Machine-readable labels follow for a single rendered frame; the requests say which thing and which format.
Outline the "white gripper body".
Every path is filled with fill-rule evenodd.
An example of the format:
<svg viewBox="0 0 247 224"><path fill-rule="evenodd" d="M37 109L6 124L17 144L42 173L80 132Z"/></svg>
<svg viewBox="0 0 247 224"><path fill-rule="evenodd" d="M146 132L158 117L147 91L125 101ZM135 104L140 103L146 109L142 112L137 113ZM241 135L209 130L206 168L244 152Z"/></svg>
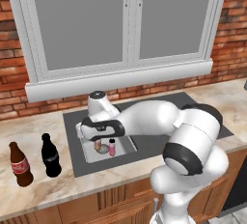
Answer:
<svg viewBox="0 0 247 224"><path fill-rule="evenodd" d="M89 126L85 126L82 123L78 123L76 126L77 137L80 139L92 140L95 136L94 129Z"/></svg>

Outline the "small pink bottle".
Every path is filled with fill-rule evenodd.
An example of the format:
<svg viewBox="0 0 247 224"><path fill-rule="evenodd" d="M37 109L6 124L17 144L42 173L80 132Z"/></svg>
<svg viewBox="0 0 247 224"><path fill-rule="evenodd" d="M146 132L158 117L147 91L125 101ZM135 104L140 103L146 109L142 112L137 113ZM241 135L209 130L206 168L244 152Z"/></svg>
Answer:
<svg viewBox="0 0 247 224"><path fill-rule="evenodd" d="M115 149L115 139L114 138L111 138L109 140L109 154L111 156L114 156L116 153L116 149Z"/></svg>

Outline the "large black bottle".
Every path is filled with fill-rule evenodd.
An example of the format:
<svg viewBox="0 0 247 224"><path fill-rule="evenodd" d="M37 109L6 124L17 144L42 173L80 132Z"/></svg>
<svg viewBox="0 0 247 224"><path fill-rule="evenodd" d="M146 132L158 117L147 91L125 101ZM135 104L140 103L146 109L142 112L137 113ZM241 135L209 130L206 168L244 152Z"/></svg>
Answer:
<svg viewBox="0 0 247 224"><path fill-rule="evenodd" d="M50 178L56 178L62 172L62 167L59 162L59 154L56 146L51 142L50 135L44 133L41 136L42 148L41 158L46 169L46 175Z"/></svg>

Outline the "brown bottle with red label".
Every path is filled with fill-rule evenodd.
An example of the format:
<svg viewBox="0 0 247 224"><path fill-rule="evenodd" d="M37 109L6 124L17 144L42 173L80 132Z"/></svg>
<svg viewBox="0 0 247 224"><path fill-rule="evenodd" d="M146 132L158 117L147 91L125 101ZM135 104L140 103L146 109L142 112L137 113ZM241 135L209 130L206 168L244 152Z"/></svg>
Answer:
<svg viewBox="0 0 247 224"><path fill-rule="evenodd" d="M27 157L18 147L16 142L11 142L11 165L14 175L16 176L17 184L21 187L26 187L33 182L33 174L30 170L30 164Z"/></svg>

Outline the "dark grey sink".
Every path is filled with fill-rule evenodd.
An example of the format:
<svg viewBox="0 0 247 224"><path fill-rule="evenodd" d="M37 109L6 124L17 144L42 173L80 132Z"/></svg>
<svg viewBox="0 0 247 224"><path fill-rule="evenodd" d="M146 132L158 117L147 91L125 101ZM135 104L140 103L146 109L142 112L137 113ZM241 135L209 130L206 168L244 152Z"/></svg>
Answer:
<svg viewBox="0 0 247 224"><path fill-rule="evenodd" d="M144 100L167 100L175 104L178 108L181 108L185 104L193 104L197 101L188 96L185 92L171 94L167 96L160 96L156 98L146 98ZM133 100L125 103L114 104L119 110L124 111L126 108L132 104L142 101ZM69 143L69 152L71 157L71 163L73 168L74 176L81 177L89 175L95 172L103 171L106 169L118 167L128 163L132 163L138 160L150 158L153 156L161 155L161 161L163 162L162 152L165 143L168 141L169 137L166 135L159 136L132 136L132 141L137 147L137 152L130 153L127 155L114 156L109 159L102 161L88 163L83 154L82 146L80 140L77 137L75 126L80 123L83 118L87 117L88 110L76 111L63 114L64 123L66 127L66 133ZM222 126L221 131L218 135L218 139L232 136L230 130L225 126Z"/></svg>

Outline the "wooden drawer front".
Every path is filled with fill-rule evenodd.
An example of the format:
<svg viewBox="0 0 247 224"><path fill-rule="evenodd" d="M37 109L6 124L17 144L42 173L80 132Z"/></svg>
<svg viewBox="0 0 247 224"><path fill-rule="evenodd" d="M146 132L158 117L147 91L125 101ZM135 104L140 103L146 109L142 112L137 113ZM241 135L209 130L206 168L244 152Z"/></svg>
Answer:
<svg viewBox="0 0 247 224"><path fill-rule="evenodd" d="M143 196L152 192L149 179L127 183L97 194L98 207L103 210L115 206L134 197Z"/></svg>

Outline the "wooden cupboard door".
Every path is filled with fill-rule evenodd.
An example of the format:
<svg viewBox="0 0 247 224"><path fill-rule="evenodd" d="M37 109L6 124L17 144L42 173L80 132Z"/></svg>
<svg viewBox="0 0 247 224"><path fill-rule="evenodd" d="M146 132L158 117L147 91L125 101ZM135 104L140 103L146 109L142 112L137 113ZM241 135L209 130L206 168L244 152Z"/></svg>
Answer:
<svg viewBox="0 0 247 224"><path fill-rule="evenodd" d="M188 213L196 224L203 224L204 221L220 214L238 172L238 169L229 170L223 177L201 190L192 199Z"/></svg>
<svg viewBox="0 0 247 224"><path fill-rule="evenodd" d="M153 200L136 201L111 210L70 222L69 224L149 224L153 212Z"/></svg>

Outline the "grey framed window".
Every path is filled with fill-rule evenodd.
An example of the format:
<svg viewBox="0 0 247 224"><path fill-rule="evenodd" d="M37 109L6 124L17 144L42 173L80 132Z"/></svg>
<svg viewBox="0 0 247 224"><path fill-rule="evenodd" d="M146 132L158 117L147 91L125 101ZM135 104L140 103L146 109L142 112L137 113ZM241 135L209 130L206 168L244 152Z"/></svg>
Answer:
<svg viewBox="0 0 247 224"><path fill-rule="evenodd" d="M10 0L31 102L210 73L224 0Z"/></svg>

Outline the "black dishwasher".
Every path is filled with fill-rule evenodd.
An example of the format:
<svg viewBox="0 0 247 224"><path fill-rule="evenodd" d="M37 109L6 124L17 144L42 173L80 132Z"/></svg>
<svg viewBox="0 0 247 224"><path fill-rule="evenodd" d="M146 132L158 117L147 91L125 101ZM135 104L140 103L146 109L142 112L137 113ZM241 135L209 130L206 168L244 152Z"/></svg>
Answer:
<svg viewBox="0 0 247 224"><path fill-rule="evenodd" d="M229 210L247 202L247 157L245 158L231 192L223 207L223 210Z"/></svg>

